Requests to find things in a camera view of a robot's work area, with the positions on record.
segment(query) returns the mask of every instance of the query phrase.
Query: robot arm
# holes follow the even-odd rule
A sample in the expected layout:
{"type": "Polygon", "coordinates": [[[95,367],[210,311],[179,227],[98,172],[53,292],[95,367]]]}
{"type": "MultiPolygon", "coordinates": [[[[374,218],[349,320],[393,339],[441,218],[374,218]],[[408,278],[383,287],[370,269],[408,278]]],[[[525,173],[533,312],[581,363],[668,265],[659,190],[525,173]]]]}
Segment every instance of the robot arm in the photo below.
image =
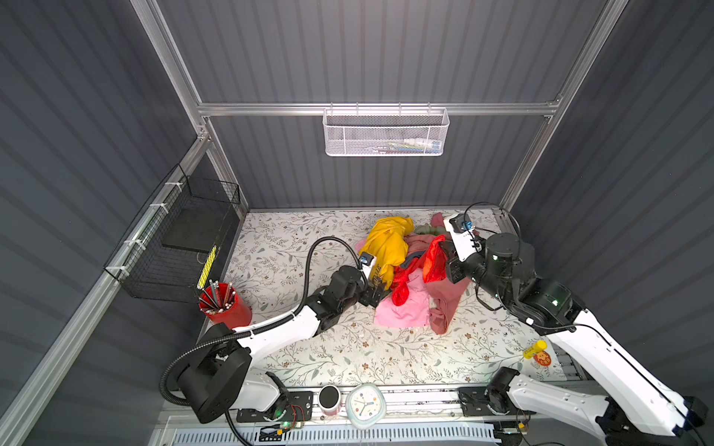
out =
{"type": "Polygon", "coordinates": [[[162,395],[176,404],[190,405],[200,422],[213,421],[233,408],[260,412],[282,409],[282,382],[275,375],[251,368],[253,363],[328,330],[357,302],[376,306],[382,290],[365,282],[375,259],[364,253],[359,262],[360,270],[349,265],[340,267],[328,286],[318,288],[304,305],[289,313],[235,331],[224,324],[209,328],[198,344],[214,345],[196,349],[170,366],[165,372],[166,388],[160,385],[162,395]],[[223,341],[234,333],[240,333],[241,338],[223,341]],[[181,390],[185,401],[166,394],[169,387],[181,390]]]}
{"type": "Polygon", "coordinates": [[[470,278],[577,360],[611,396],[571,394],[502,368],[488,388],[493,405],[505,407],[508,398],[517,408],[545,413],[608,444],[695,444],[689,430],[703,424],[706,406],[652,376],[567,287],[538,277],[533,246],[513,234],[478,237],[466,214],[445,224],[453,241],[442,245],[449,279],[470,278]]]}

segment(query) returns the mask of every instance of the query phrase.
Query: yellow glue stick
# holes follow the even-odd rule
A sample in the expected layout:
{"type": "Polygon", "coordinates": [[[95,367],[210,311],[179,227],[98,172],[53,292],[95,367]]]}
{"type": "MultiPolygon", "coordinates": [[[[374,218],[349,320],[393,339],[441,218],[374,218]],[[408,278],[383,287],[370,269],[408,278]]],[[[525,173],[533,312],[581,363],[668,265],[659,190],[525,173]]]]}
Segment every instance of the yellow glue stick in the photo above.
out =
{"type": "Polygon", "coordinates": [[[536,355],[536,353],[542,352],[546,348],[548,348],[548,344],[545,343],[544,340],[539,340],[538,342],[533,344],[531,348],[528,348],[526,351],[523,352],[523,357],[525,359],[531,359],[533,356],[536,355]]]}

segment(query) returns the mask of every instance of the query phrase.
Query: floral tablecloth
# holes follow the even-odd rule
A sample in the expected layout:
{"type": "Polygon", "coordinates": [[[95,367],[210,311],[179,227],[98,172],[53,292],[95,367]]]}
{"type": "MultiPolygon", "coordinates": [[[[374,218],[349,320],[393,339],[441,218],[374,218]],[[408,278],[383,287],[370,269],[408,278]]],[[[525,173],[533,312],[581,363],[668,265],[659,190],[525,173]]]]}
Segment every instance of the floral tablecloth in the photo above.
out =
{"type": "MultiPolygon", "coordinates": [[[[410,217],[415,225],[431,216],[454,211],[336,211],[249,213],[238,237],[225,281],[232,281],[253,310],[253,322],[284,313],[300,299],[305,259],[310,245],[335,235],[352,246],[366,238],[383,217],[410,217]]],[[[476,226],[499,231],[490,210],[470,212],[476,226]]],[[[339,243],[323,243],[311,261],[310,292],[327,285],[340,265],[352,264],[339,243]]],[[[497,302],[484,291],[482,300],[497,302]]],[[[523,351],[540,337],[505,310],[486,310],[474,295],[473,284],[444,335],[429,327],[382,328],[372,322],[374,308],[357,304],[340,322],[315,338],[303,340],[264,358],[256,367],[277,374],[287,386],[435,384],[488,382],[500,366],[517,368],[543,381],[565,380],[552,347],[548,367],[523,358],[523,351]]]]}

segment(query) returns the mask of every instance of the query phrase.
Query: red pen holder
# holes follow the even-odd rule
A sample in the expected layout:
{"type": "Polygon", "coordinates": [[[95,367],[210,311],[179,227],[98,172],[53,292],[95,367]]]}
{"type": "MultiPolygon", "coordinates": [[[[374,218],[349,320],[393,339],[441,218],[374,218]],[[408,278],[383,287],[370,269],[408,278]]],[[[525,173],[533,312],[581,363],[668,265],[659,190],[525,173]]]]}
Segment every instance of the red pen holder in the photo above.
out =
{"type": "MultiPolygon", "coordinates": [[[[228,291],[228,295],[230,295],[235,290],[235,288],[231,287],[230,291],[228,291],[228,283],[218,284],[218,295],[221,297],[226,295],[226,291],[228,291]]],[[[206,294],[213,297],[213,291],[210,286],[206,288],[206,294]]],[[[248,304],[243,302],[243,299],[241,299],[241,296],[238,293],[236,293],[236,301],[233,303],[233,306],[231,306],[228,310],[223,310],[222,313],[207,313],[210,308],[200,300],[198,301],[198,307],[201,311],[203,311],[203,314],[208,316],[208,319],[211,319],[214,324],[224,323],[230,329],[250,325],[251,319],[253,318],[251,308],[248,307],[248,304]]]]}

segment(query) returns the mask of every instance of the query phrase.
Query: white vent grille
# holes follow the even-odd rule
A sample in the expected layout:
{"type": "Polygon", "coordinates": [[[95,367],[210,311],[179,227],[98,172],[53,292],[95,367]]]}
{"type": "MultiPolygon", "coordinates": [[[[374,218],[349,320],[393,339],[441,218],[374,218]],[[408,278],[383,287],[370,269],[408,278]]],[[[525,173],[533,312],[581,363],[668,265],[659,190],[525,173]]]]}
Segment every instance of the white vent grille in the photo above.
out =
{"type": "MultiPolygon", "coordinates": [[[[478,422],[422,422],[377,424],[367,430],[352,425],[305,426],[284,434],[281,440],[258,441],[258,428],[239,427],[243,438],[253,445],[354,445],[390,442],[469,441],[499,444],[493,426],[478,422]]],[[[228,428],[177,429],[174,446],[233,446],[238,440],[228,428]]]]}
{"type": "Polygon", "coordinates": [[[330,156],[439,156],[448,130],[445,108],[326,108],[325,152],[330,156]]]}

